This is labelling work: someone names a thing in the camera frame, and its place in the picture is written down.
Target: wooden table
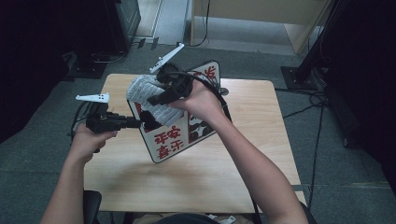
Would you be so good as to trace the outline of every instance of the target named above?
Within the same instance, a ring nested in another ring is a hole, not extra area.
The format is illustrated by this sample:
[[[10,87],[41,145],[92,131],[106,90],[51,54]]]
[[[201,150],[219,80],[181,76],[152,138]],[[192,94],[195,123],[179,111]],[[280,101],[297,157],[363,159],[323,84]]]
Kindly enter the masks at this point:
[[[134,75],[112,74],[109,111],[132,116],[125,93]],[[233,123],[265,153],[293,186],[301,185],[270,81],[222,79]],[[85,168],[85,189],[102,193],[101,211],[254,213],[233,161],[213,134],[175,157],[152,162],[137,129],[119,131]],[[297,191],[305,203],[302,191]]]

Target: printed sign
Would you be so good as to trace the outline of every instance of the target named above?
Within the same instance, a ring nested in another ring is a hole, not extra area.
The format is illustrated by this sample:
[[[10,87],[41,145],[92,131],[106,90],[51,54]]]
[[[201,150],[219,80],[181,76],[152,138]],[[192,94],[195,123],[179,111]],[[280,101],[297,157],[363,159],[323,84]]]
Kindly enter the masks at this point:
[[[210,81],[220,87],[219,64],[210,61],[189,70],[190,74],[205,75]],[[136,102],[129,102],[136,119],[147,113],[147,109]],[[140,132],[145,140],[148,153],[154,162],[161,162],[175,156],[177,153],[204,140],[215,131],[204,121],[185,111],[184,115],[170,127],[161,126],[154,130],[146,130],[142,125]]]

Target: wire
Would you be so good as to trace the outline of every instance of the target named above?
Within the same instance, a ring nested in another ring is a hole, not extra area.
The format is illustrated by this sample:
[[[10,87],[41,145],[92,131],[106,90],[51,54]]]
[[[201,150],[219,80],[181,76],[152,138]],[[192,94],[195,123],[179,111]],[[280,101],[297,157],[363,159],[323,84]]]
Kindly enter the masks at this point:
[[[310,106],[308,106],[302,110],[290,113],[290,114],[284,116],[283,119],[303,113],[304,111],[306,111],[310,108],[320,106],[319,127],[318,127],[318,134],[317,134],[317,139],[316,139],[316,143],[315,143],[315,148],[314,148],[314,162],[312,164],[312,178],[311,178],[311,183],[310,183],[310,192],[309,192],[309,199],[308,199],[308,206],[307,206],[308,210],[310,211],[311,207],[312,207],[312,199],[314,198],[315,178],[316,178],[316,172],[317,172],[318,143],[319,143],[322,121],[323,121],[323,109],[324,109],[324,106],[327,105],[327,99],[321,98],[321,97],[325,96],[323,91],[306,92],[306,91],[290,91],[290,90],[285,90],[285,89],[276,89],[276,91],[286,91],[286,92],[309,95],[309,102],[311,104]]]
[[[87,103],[88,103],[87,101],[84,101],[84,102],[81,103],[81,105],[79,105],[78,110],[76,112],[76,115],[75,115],[75,117],[73,119],[72,127],[70,128],[70,138],[71,138],[72,141],[73,141],[73,138],[74,138],[74,135],[75,135],[74,128],[75,128],[76,123],[78,122],[79,112],[81,111],[82,107],[85,104],[87,104]]]
[[[327,86],[327,83],[324,81],[322,73],[324,74],[325,72],[321,68],[318,67],[312,68],[312,74],[315,80],[322,88],[325,88]]]
[[[110,212],[110,223],[111,223],[111,224],[115,224],[113,212]]]
[[[221,103],[221,106],[223,108],[224,114],[225,116],[227,116],[227,118],[231,120],[231,115],[230,115],[230,111],[228,110],[228,106],[227,106],[227,102],[225,102],[224,98],[221,96],[220,92],[217,90],[217,88],[215,86],[213,86],[210,82],[207,82],[199,77],[196,77],[192,74],[186,73],[186,72],[171,72],[171,73],[167,73],[166,75],[171,76],[171,75],[181,75],[181,76],[185,76],[185,77],[191,77],[195,80],[200,81],[202,84],[204,84],[210,91],[213,92],[213,94],[215,94],[215,96],[218,98],[218,100]]]
[[[308,209],[309,210],[311,210],[312,199],[314,198],[315,177],[316,177],[316,173],[317,173],[318,144],[319,144],[319,138],[320,138],[320,133],[321,133],[321,125],[322,125],[322,120],[323,120],[323,109],[324,109],[324,105],[322,105],[321,109],[320,109],[320,119],[319,119],[317,141],[315,143],[314,162],[313,162],[313,165],[312,165],[311,189],[310,189],[310,192],[309,192],[309,199],[308,199]]]
[[[207,39],[207,20],[209,19],[209,11],[210,11],[210,0],[207,1],[207,9],[206,9],[206,22],[205,22],[205,36],[204,39],[201,41],[201,43],[196,44],[196,45],[189,45],[189,47],[198,47],[201,46]]]
[[[288,118],[288,117],[294,116],[294,115],[296,115],[296,114],[303,113],[305,110],[310,109],[310,108],[312,108],[312,107],[314,107],[314,105],[310,105],[310,106],[308,106],[308,107],[306,107],[306,108],[304,108],[304,109],[302,109],[302,110],[299,110],[299,111],[290,113],[290,114],[284,116],[283,119],[286,119],[286,118]]]
[[[207,77],[207,76],[206,76],[204,73],[202,73],[202,72],[195,71],[195,70],[192,70],[192,71],[189,71],[189,72],[193,72],[195,75],[202,75],[202,76],[204,76],[205,79],[206,79],[206,81],[209,81],[210,84],[212,84],[212,85],[215,86],[215,87],[217,87],[217,85],[218,85],[216,79],[214,79],[214,80],[216,81],[216,83],[215,83],[215,81],[213,81],[213,79]]]

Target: cable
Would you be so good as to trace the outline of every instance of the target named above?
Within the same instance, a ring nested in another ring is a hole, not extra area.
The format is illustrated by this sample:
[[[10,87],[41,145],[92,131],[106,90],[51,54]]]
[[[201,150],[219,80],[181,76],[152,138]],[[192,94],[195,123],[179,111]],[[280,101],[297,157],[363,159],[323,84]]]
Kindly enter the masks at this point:
[[[201,46],[204,42],[205,42],[205,40],[206,40],[206,38],[207,38],[207,20],[209,19],[209,11],[210,11],[210,0],[208,0],[207,1],[207,10],[206,10],[206,25],[204,25],[204,27],[205,27],[205,36],[204,36],[204,39],[201,41],[201,43],[199,43],[199,44],[196,44],[196,45],[188,45],[189,47],[198,47],[198,46]]]
[[[217,83],[217,81],[216,81],[216,83],[213,81],[213,79],[211,79],[211,78],[209,78],[209,77],[207,77],[204,73],[202,73],[202,72],[199,72],[199,71],[195,71],[195,70],[192,70],[192,71],[189,71],[189,72],[193,72],[195,75],[203,75],[205,78],[206,78],[206,81],[209,81],[213,86],[215,86],[215,87],[217,87],[217,85],[218,85],[218,83]]]
[[[315,150],[314,150],[314,162],[313,162],[313,165],[312,165],[311,190],[309,192],[309,199],[308,199],[308,209],[309,209],[309,211],[311,211],[312,199],[314,197],[315,177],[316,177],[316,172],[317,172],[318,144],[319,144],[319,138],[320,138],[320,133],[321,133],[321,124],[322,124],[322,120],[323,120],[323,109],[324,109],[324,105],[320,109],[320,119],[319,119],[317,141],[315,143]]]
[[[286,92],[292,92],[292,93],[300,93],[300,94],[308,94],[309,95],[309,102],[310,102],[310,106],[290,113],[286,116],[283,117],[283,119],[285,118],[289,118],[291,116],[294,116],[296,114],[302,113],[305,110],[308,110],[310,108],[313,107],[318,107],[320,106],[320,117],[319,117],[319,127],[318,127],[318,134],[317,134],[317,139],[315,142],[315,148],[314,148],[314,162],[312,164],[312,178],[311,178],[311,183],[310,183],[310,192],[309,192],[309,199],[308,199],[308,210],[311,210],[312,207],[312,199],[314,197],[314,187],[315,187],[315,178],[316,178],[316,170],[317,170],[317,157],[318,157],[318,143],[319,143],[319,138],[320,138],[320,133],[321,133],[321,127],[322,127],[322,120],[323,120],[323,109],[324,106],[327,104],[327,99],[322,99],[320,97],[325,96],[323,91],[314,91],[314,92],[306,92],[306,91],[290,91],[290,90],[285,90],[285,89],[276,89],[276,91],[286,91]],[[314,102],[314,98],[319,99],[319,103],[315,103]]]
[[[77,112],[76,112],[76,115],[75,115],[75,117],[74,117],[74,119],[73,119],[72,127],[70,128],[70,138],[71,138],[72,141],[73,141],[73,138],[74,138],[74,135],[75,135],[75,133],[74,133],[74,126],[75,126],[76,123],[78,122],[78,115],[79,115],[79,112],[81,111],[82,107],[83,107],[85,104],[87,104],[87,103],[88,103],[87,101],[84,101],[84,102],[81,103],[81,105],[79,105],[78,110],[77,110]]]
[[[191,77],[195,80],[200,81],[202,84],[204,84],[210,91],[213,92],[213,94],[215,94],[215,96],[218,98],[218,100],[221,103],[221,106],[223,108],[224,114],[227,116],[227,118],[231,120],[231,115],[230,115],[230,111],[228,110],[228,106],[227,106],[227,102],[225,102],[224,98],[221,96],[221,94],[219,93],[219,91],[216,89],[215,86],[213,86],[211,83],[198,78],[192,74],[186,73],[186,72],[171,72],[171,73],[167,73],[166,75],[170,76],[170,75],[181,75],[181,76],[185,76],[185,77]]]
[[[115,224],[113,212],[110,212],[110,223],[111,223],[111,224]]]

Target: person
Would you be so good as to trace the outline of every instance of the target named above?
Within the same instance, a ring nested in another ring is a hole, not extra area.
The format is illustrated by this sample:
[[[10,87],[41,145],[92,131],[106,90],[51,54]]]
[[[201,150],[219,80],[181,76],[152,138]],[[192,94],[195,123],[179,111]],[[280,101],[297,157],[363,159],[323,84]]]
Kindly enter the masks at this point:
[[[288,179],[227,119],[216,96],[201,82],[194,80],[190,96],[169,105],[188,110],[217,132],[250,195],[270,223],[308,223]],[[97,148],[103,147],[106,140],[116,134],[94,134],[84,125],[78,126],[59,182],[42,217],[42,224],[83,223],[84,165]]]

